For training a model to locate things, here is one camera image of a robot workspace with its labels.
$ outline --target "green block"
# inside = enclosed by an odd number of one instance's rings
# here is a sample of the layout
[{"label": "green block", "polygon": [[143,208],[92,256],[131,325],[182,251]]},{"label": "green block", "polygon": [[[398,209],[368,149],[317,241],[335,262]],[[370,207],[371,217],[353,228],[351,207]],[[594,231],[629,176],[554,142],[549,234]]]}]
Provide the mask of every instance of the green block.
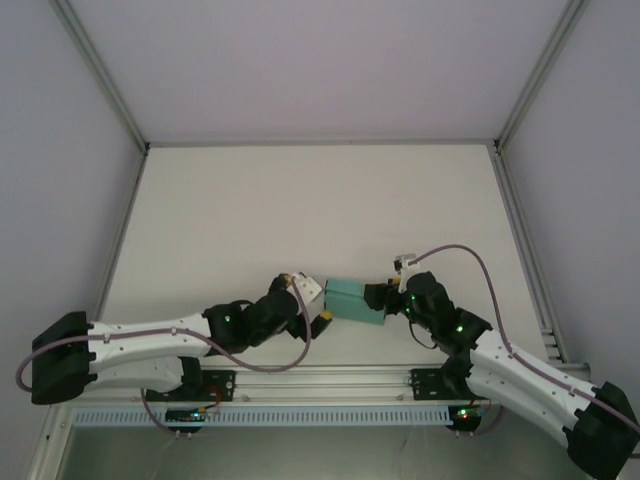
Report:
[{"label": "green block", "polygon": [[364,301],[364,284],[330,278],[325,288],[325,308],[334,318],[384,325],[384,311],[376,312]]}]

